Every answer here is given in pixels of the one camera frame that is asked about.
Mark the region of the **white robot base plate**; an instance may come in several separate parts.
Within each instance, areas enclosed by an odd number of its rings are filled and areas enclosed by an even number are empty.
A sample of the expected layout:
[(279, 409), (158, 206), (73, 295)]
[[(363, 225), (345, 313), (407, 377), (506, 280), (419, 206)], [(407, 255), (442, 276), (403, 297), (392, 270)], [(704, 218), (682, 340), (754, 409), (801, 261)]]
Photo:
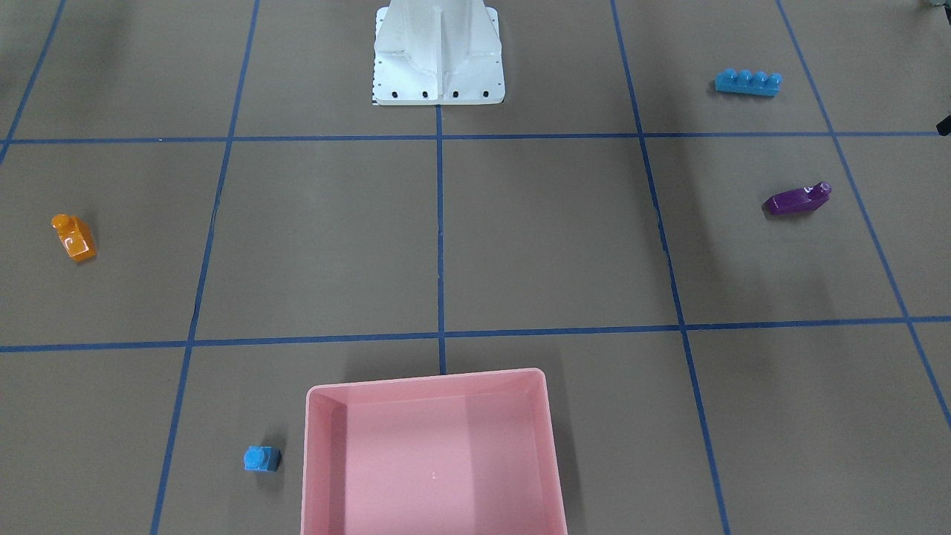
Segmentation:
[(482, 1), (391, 1), (374, 18), (376, 106), (479, 106), (506, 95), (502, 32)]

